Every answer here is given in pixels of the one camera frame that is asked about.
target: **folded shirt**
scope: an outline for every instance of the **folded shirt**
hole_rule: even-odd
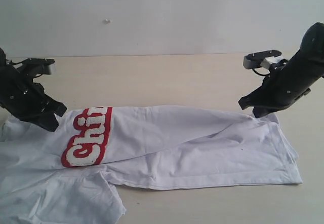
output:
[[[48,132],[10,116],[0,136],[0,223],[116,223],[115,184],[156,190],[301,183],[274,114],[93,107]]]

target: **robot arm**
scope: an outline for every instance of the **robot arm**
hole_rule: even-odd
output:
[[[242,109],[253,106],[260,118],[294,104],[311,90],[310,86],[324,74],[324,24],[316,23],[305,33],[300,49],[288,61],[280,51],[269,50],[244,57],[244,67],[264,76],[262,85],[238,103]],[[266,68],[259,74],[256,68]]]
[[[0,48],[0,106],[18,119],[52,132],[59,125],[54,114],[61,117],[67,108],[46,95],[43,86],[33,79],[52,74],[54,62],[54,59],[29,58],[13,63]]]

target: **white t-shirt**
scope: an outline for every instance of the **white t-shirt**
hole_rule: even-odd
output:
[[[9,117],[0,137],[0,223],[116,223],[114,184],[156,190],[301,183],[274,114],[183,106],[74,110],[48,132]]]

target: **white wall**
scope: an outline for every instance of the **white wall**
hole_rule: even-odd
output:
[[[0,0],[0,47],[11,57],[290,50],[316,21],[324,0]]]

